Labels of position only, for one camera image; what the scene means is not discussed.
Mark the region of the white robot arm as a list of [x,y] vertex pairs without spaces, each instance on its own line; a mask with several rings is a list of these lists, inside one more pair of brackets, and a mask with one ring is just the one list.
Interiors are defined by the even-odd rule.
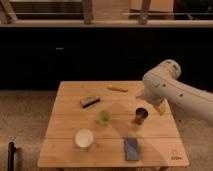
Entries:
[[176,61],[162,61],[144,74],[143,98],[152,105],[167,99],[213,124],[213,93],[178,81],[180,75],[181,67]]

